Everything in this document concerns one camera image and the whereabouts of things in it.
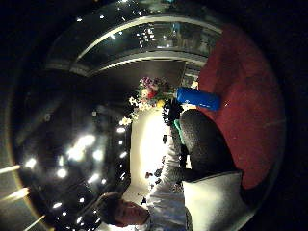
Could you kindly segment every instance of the sleeve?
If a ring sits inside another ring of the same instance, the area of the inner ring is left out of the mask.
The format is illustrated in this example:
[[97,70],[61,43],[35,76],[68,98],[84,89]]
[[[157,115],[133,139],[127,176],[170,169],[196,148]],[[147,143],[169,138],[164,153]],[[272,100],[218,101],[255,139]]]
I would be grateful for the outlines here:
[[170,170],[175,167],[180,167],[180,160],[177,153],[178,151],[175,151],[174,143],[176,142],[176,145],[180,140],[177,139],[178,133],[174,125],[168,128],[167,131],[167,143],[166,143],[166,150],[165,150],[165,163],[163,166],[162,174],[161,174],[161,182],[157,184],[153,189],[153,193],[173,193],[172,188],[175,181],[170,180]]

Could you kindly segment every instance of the light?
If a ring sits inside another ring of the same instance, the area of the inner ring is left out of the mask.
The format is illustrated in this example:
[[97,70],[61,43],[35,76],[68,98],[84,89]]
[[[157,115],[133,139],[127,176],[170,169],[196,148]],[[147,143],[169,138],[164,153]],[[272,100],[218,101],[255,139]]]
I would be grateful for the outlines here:
[[29,161],[26,162],[25,167],[32,169],[36,163],[37,163],[36,159],[31,158]]
[[87,146],[91,146],[95,142],[96,138],[94,135],[85,135],[81,137],[75,145],[68,149],[66,154],[68,159],[73,159],[75,161],[81,161],[84,158],[84,151]]
[[99,174],[94,173],[93,176],[88,180],[88,183],[92,183],[99,178]]
[[27,228],[25,228],[23,231],[29,231],[32,230],[32,228],[39,223],[42,219],[44,219],[46,217],[46,215],[41,216],[40,218],[38,218],[36,221],[34,221],[32,224],[30,224]]
[[4,167],[0,169],[0,174],[20,169],[20,166]]
[[57,203],[55,203],[55,204],[52,206],[52,208],[53,208],[53,209],[57,209],[57,208],[59,208],[60,206],[62,206],[62,203],[61,203],[61,202],[57,202]]
[[126,157],[126,155],[127,155],[127,152],[122,152],[122,153],[119,155],[119,158],[124,158],[124,157]]
[[93,152],[93,158],[96,161],[102,161],[103,160],[103,152],[101,150],[96,150]]
[[94,135],[85,135],[77,141],[77,146],[91,146],[94,142]]
[[12,194],[9,194],[8,196],[4,197],[3,199],[0,200],[0,202],[2,202],[2,201],[13,202],[13,201],[16,201],[20,198],[25,197],[29,193],[30,193],[29,188],[22,188],[21,190],[13,192]]
[[68,159],[73,159],[74,161],[81,161],[84,158],[84,147],[74,146],[70,148],[66,153],[68,154]]
[[57,171],[57,175],[60,177],[60,178],[65,178],[67,176],[67,170],[64,169],[64,168],[60,168],[58,171]]
[[78,217],[77,220],[76,220],[76,223],[80,223],[80,221],[81,221],[82,218],[83,218],[83,217]]
[[61,156],[60,159],[59,159],[59,166],[63,166],[64,165],[64,157]]
[[119,127],[119,128],[116,129],[116,131],[117,131],[118,133],[123,133],[123,132],[125,132],[125,128]]

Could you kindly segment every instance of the blue object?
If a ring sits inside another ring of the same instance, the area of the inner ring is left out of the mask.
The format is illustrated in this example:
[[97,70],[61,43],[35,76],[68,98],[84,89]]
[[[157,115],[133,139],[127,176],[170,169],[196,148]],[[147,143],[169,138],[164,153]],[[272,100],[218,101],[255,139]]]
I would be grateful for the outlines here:
[[220,98],[203,90],[191,88],[178,88],[176,99],[181,103],[189,103],[212,111],[217,111],[220,107]]

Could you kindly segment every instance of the dark background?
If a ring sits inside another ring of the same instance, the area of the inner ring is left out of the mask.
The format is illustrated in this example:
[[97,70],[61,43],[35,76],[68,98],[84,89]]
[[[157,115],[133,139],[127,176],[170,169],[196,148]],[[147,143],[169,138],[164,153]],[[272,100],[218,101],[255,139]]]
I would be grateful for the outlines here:
[[[110,1],[2,1],[0,97],[14,79],[39,71],[53,40],[77,15]],[[265,52],[281,85],[287,110],[287,143],[272,193],[244,230],[306,230],[308,77],[306,1],[197,1],[227,14]]]

